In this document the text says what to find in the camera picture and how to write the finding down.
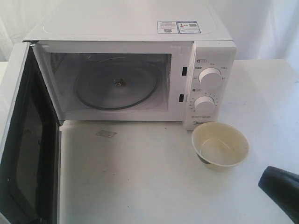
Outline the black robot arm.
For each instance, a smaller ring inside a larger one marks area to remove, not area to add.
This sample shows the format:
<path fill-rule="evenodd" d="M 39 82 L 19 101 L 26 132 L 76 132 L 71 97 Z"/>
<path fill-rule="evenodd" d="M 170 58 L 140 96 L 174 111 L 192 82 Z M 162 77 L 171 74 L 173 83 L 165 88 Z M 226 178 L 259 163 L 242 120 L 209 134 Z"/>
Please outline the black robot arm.
<path fill-rule="evenodd" d="M 259 188 L 295 223 L 299 222 L 299 175 L 268 166 Z"/>

